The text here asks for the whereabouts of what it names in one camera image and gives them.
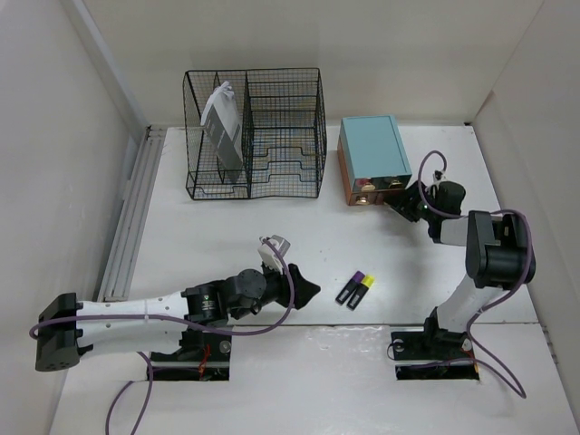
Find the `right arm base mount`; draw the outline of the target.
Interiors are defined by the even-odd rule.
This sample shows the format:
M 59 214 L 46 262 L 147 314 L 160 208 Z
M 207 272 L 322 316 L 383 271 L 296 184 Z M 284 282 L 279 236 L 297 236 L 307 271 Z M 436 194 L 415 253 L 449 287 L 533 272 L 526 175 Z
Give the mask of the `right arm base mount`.
M 478 381 L 471 341 L 465 333 L 395 330 L 391 348 L 398 381 Z

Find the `purple cap highlighter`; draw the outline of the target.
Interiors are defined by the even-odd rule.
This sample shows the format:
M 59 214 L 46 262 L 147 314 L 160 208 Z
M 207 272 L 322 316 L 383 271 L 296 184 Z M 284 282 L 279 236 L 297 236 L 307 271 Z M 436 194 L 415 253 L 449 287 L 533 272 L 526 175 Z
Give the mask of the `purple cap highlighter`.
M 357 271 L 335 297 L 335 302 L 339 305 L 344 305 L 345 302 L 353 295 L 364 278 L 365 274 L 361 271 Z

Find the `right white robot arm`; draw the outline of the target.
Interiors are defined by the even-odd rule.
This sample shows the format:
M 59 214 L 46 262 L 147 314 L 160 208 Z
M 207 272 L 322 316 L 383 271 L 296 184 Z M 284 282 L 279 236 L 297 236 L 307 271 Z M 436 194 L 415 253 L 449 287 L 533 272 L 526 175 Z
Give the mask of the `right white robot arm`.
M 536 272 L 524 218 L 514 211 L 494 216 L 478 210 L 463 217 L 465 196 L 465 189 L 452 181 L 430 187 L 416 181 L 385 199 L 408 221 L 425 221 L 434 243 L 465 248 L 466 274 L 451 296 L 431 311 L 423 329 L 391 334 L 396 361 L 447 361 L 472 355 L 470 327 L 475 320 L 497 297 L 513 294 Z

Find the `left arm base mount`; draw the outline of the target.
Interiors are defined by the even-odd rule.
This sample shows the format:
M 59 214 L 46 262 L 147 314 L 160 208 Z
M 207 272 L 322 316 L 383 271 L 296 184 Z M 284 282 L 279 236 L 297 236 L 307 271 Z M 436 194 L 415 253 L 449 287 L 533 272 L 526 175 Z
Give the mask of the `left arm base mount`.
M 174 353 L 151 353 L 152 379 L 163 382 L 227 382 L 230 376 L 232 337 L 189 332 L 188 343 Z

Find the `grey setup guide booklet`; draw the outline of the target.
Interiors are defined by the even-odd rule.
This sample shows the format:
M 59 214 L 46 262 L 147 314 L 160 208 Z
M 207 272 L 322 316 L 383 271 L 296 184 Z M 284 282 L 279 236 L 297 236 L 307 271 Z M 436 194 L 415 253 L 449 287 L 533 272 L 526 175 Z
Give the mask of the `grey setup guide booklet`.
M 237 183 L 244 166 L 242 118 L 230 82 L 223 82 L 209 96 L 200 124 L 208 135 L 225 176 L 231 183 Z

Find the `aluminium rail frame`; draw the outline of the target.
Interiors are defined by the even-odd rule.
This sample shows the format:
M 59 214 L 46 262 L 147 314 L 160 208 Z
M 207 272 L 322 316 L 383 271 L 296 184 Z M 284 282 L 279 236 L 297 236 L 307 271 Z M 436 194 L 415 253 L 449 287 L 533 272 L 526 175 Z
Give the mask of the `aluminium rail frame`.
M 122 184 L 121 210 L 92 296 L 94 302 L 124 302 L 129 298 L 166 134 L 163 128 L 149 126 L 136 149 L 130 176 Z

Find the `teal drawer box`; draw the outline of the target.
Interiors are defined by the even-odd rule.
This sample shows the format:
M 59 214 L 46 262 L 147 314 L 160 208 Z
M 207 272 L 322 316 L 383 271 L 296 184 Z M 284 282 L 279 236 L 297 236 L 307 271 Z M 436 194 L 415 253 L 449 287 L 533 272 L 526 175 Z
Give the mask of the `teal drawer box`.
M 337 155 L 349 206 L 379 205 L 411 180 L 399 125 L 390 114 L 343 118 Z

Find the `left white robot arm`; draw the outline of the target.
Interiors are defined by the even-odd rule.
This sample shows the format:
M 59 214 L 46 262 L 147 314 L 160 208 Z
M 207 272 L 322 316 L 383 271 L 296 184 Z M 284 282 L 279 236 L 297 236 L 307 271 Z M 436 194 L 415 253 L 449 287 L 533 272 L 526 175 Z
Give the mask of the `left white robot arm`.
M 291 264 L 286 272 L 267 266 L 245 269 L 150 299 L 94 303 L 75 293 L 61 294 L 39 314 L 31 331 L 34 368 L 67 370 L 83 357 L 108 353 L 177 353 L 193 359 L 202 351 L 204 334 L 227 335 L 230 319 L 259 314 L 271 303 L 300 310 L 320 291 Z

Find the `yellow cap highlighter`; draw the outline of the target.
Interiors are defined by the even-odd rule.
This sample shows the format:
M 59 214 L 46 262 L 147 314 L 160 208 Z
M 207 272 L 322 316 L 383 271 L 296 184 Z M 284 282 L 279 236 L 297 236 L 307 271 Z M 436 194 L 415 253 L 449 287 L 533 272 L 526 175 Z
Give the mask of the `yellow cap highlighter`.
M 354 310 L 368 293 L 370 287 L 374 284 L 375 278 L 372 275 L 365 275 L 357 284 L 347 302 L 347 307 Z

